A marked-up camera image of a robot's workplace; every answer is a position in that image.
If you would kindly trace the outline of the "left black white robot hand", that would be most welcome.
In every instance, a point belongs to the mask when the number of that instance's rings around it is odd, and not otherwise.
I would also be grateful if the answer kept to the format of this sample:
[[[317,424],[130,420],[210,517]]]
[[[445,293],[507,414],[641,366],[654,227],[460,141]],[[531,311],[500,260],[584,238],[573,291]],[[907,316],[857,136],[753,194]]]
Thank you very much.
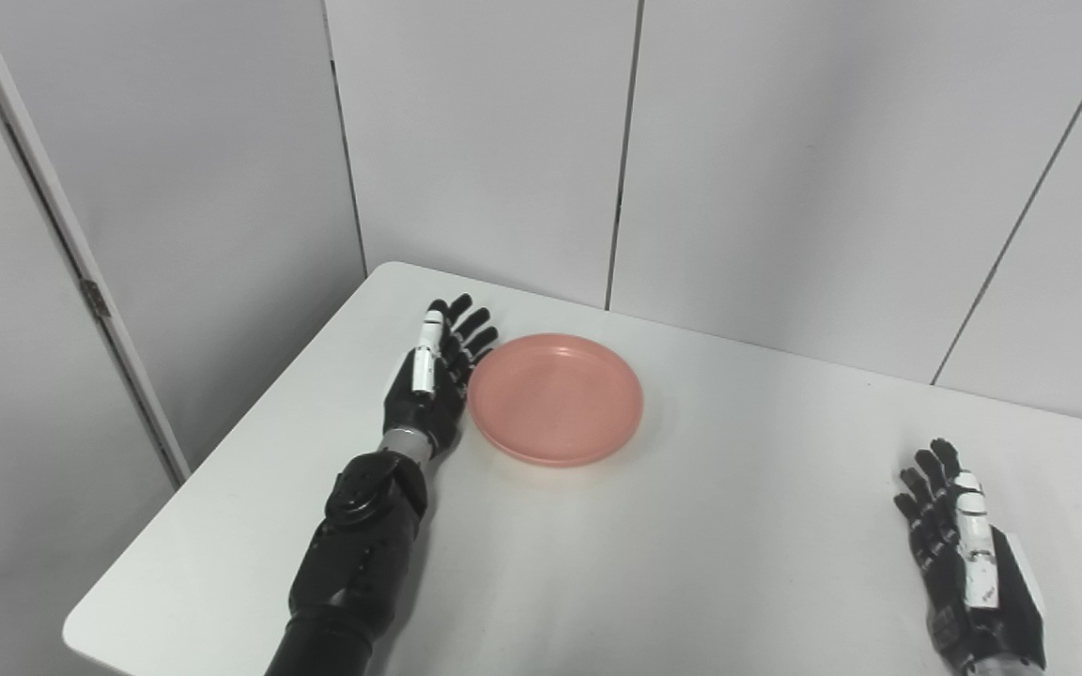
[[[456,445],[473,372],[498,339],[489,309],[469,294],[428,304],[383,406],[383,432],[423,439],[426,450],[409,451],[409,458],[428,462]]]

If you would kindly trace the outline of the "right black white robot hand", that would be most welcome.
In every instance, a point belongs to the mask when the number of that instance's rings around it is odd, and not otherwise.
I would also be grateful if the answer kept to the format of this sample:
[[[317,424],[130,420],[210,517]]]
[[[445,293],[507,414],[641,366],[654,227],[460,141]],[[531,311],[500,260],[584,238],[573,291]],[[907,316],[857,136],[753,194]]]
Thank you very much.
[[[988,517],[956,448],[933,439],[899,470],[893,504],[927,595],[926,628],[952,675],[1043,675],[1043,607],[1022,558]]]

